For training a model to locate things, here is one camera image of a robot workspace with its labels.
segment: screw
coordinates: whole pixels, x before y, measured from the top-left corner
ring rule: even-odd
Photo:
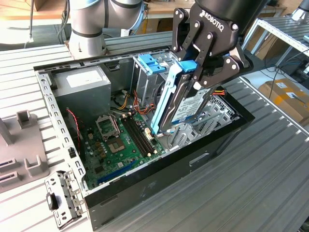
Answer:
[[[233,29],[233,30],[238,30],[238,26],[237,26],[237,24],[233,23],[233,25],[232,25],[232,29]]]

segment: hard drive label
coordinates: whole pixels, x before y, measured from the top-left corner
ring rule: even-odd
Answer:
[[[207,93],[210,89],[201,89],[193,97],[183,99],[180,103],[177,112],[175,113],[172,123],[181,123],[182,121],[187,120],[187,118],[195,115],[198,111],[200,105],[204,101],[204,94]]]

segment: motherboard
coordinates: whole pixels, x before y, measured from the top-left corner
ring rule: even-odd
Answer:
[[[107,137],[106,134],[111,131],[118,133],[114,132]],[[89,189],[165,153],[142,116],[137,113],[122,115],[120,118],[103,116],[93,125],[82,129],[81,135],[86,170],[84,179]]]

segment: robotiq logo text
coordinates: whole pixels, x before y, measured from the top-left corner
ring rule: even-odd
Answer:
[[[207,18],[208,21],[210,21],[212,24],[214,24],[221,32],[224,30],[224,26],[217,21],[212,15],[202,10],[202,12],[199,14],[200,17]]]

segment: yellow wire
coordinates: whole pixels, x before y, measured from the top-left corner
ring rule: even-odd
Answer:
[[[124,104],[121,107],[119,107],[118,110],[123,110],[126,107],[126,102],[127,102],[127,95]]]

